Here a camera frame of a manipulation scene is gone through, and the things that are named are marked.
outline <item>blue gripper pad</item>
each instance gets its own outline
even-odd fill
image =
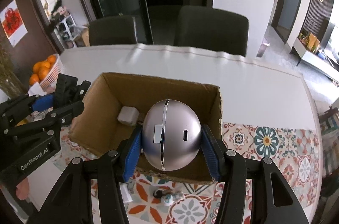
[[[53,107],[54,93],[39,97],[32,105],[32,111],[44,111]]]
[[[213,137],[213,135],[211,134],[211,131],[207,125],[202,125],[201,131],[202,131],[201,149],[204,154],[208,170],[210,171],[211,177],[213,177],[216,181],[220,182],[221,179],[221,174],[219,170],[220,155],[218,156],[218,153],[213,149],[213,144],[211,142],[211,137]]]
[[[137,166],[140,152],[141,152],[141,132],[142,126],[137,125],[129,138],[129,143],[126,144],[128,149],[128,153],[126,154],[125,158],[125,170],[123,172],[122,178],[127,183],[130,177],[133,176],[135,171],[135,167]]]

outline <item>patterned tablecloth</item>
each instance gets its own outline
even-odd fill
[[[61,131],[61,151],[53,158],[63,171],[74,157],[84,160],[96,156],[70,141],[69,127]],[[303,208],[315,202],[319,178],[319,142],[311,130],[277,129],[224,123],[222,139],[226,146],[246,158],[269,156],[279,167]],[[252,205],[251,179],[246,183],[244,224],[250,223]],[[157,188],[180,189],[186,199],[170,207],[153,197]],[[194,185],[134,173],[128,182],[133,202],[125,205],[127,213],[150,223],[214,224],[221,200],[223,183]],[[97,197],[97,182],[92,182],[92,195]]]

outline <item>slatted wood wall panel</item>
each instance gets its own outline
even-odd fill
[[[305,35],[314,34],[320,41],[324,37],[332,13],[334,0],[310,0],[310,5],[301,28]]]

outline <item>orange fruit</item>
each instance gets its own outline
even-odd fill
[[[40,69],[39,69],[39,79],[43,80],[44,78],[46,78],[46,76],[48,75],[49,72],[50,72],[49,67],[45,67],[45,66],[40,67]]]
[[[52,67],[54,65],[54,63],[56,62],[57,57],[55,55],[50,55],[48,56],[47,60],[50,63],[50,66]]]
[[[35,65],[33,65],[33,72],[35,74],[38,74],[39,73],[39,69],[40,69],[40,65],[41,65],[42,62],[37,62]]]
[[[40,69],[41,69],[42,67],[47,67],[47,68],[49,69],[49,68],[50,68],[50,63],[49,63],[48,61],[43,61],[43,62],[41,62],[41,64],[40,64]]]
[[[36,82],[40,82],[39,76],[37,74],[32,74],[32,76],[29,78],[29,85],[33,85]]]

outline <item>white cube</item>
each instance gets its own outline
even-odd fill
[[[139,111],[135,107],[123,106],[120,110],[118,121],[123,125],[135,126],[139,117]]]

